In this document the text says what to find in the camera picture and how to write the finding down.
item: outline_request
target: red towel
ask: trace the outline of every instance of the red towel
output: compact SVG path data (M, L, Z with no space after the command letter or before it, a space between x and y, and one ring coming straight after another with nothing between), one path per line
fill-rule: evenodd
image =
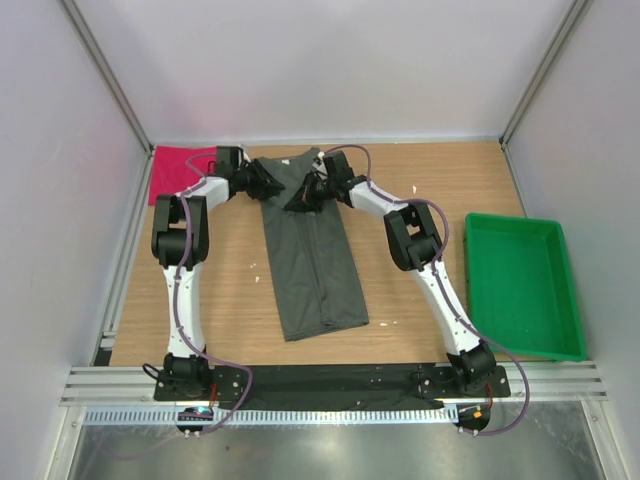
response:
M211 155L194 159L191 163L203 173L213 173L216 163L216 147L178 148L157 147L151 170L151 187L149 188L149 205L156 204L161 193L178 193L198 182L198 174L186 166L187 159L194 155L210 153Z

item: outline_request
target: black bracket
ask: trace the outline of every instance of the black bracket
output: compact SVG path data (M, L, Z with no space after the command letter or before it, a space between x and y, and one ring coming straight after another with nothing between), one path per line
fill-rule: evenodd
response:
M284 210L291 212L320 212L326 200L335 199L353 208L349 192L353 187L366 180L364 175L357 177L349 166L342 151L325 155L322 158L327 174L312 171L305 177L302 186L285 205Z
M155 372L154 400L177 402L209 399L214 382L209 364L204 358L196 355L181 358L168 353L162 366L163 370Z
M442 408L447 398L487 397L491 385L493 398L511 395L503 367L486 378L483 388L467 391L458 385L451 366L436 364L387 365L259 365L253 370L253 385L242 408L272 411L345 410L422 410ZM211 371L217 386L220 407L232 408L247 385L247 374L225 366ZM169 396L166 388L156 389L156 400L189 400ZM209 400L211 391L201 400Z
M207 199L201 196L187 197L191 214L191 252L185 268L206 260L209 255L209 223L207 219ZM175 224L185 220L182 202L176 195L158 195L153 214L151 232L151 253L163 268L178 265L187 242L187 230Z
M453 367L453 377L464 393L483 390L496 370L496 357L484 341L469 352L447 353L447 357Z
M410 234L408 227L417 227ZM442 246L438 229L429 207L409 204L384 216L389 251L396 266L402 271L424 270Z
M229 198L247 192L254 200L266 200L284 190L260 163L246 161L240 147L218 147L216 152L214 176L229 181Z
M456 427L481 432L489 425L491 407L486 405L459 405Z

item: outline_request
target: white enclosure wall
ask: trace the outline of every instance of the white enclosure wall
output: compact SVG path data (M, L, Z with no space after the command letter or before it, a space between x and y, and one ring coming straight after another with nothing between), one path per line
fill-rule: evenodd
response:
M3 0L0 65L0 476L30 480L93 353L145 154L56 2Z
M152 142L497 138L570 0L77 0Z
M628 460L640 457L639 24L637 1L594 2L509 146L527 213L564 227Z

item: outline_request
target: green bin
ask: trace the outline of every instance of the green bin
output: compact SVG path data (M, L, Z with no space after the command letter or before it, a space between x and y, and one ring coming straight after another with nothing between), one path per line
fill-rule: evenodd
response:
M469 312L481 333L521 355L586 358L559 223L470 213L465 243Z

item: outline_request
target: wooden surface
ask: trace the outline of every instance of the wooden surface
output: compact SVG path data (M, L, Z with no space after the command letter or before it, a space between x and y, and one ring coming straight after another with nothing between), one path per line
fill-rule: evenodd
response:
M462 245L466 214L522 214L499 145L440 143L368 147L373 155L372 178L381 188L399 197L429 198L446 212L452 237L445 261L453 286L466 304ZM249 153L252 158L281 157L304 149L300 146L256 147ZM347 153L356 174L364 173L364 155L356 150ZM239 194L209 214L211 247L201 277L200 303L210 354L253 365L446 360L441 334L426 299L409 274L399 271L389 256L382 222L344 205L340 211L364 290L370 324L285 342L271 284L260 207L246 195ZM161 365L166 353L167 289L161 268L151 255L152 219L153 209L149 208L111 365L143 362Z

